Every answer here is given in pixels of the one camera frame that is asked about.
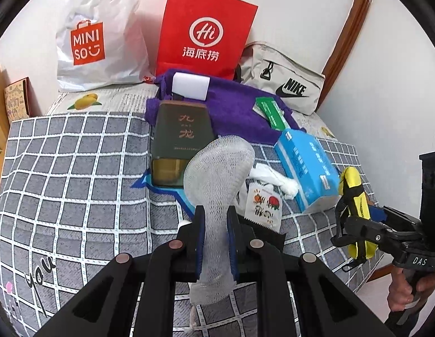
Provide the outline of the right hand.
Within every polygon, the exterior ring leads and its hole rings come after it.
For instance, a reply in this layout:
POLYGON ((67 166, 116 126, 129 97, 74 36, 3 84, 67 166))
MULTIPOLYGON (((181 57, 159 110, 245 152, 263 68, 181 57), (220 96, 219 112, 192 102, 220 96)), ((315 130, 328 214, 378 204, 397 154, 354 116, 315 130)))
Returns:
MULTIPOLYGON (((391 312, 403 311, 405 307, 412 303, 413 288, 407 282, 404 269, 394 266, 391 271, 392 281, 389 287, 388 307, 391 312)), ((421 307, 428 300, 435 290, 435 272, 421 278, 416 286, 416 291, 421 294, 418 305, 421 307)))

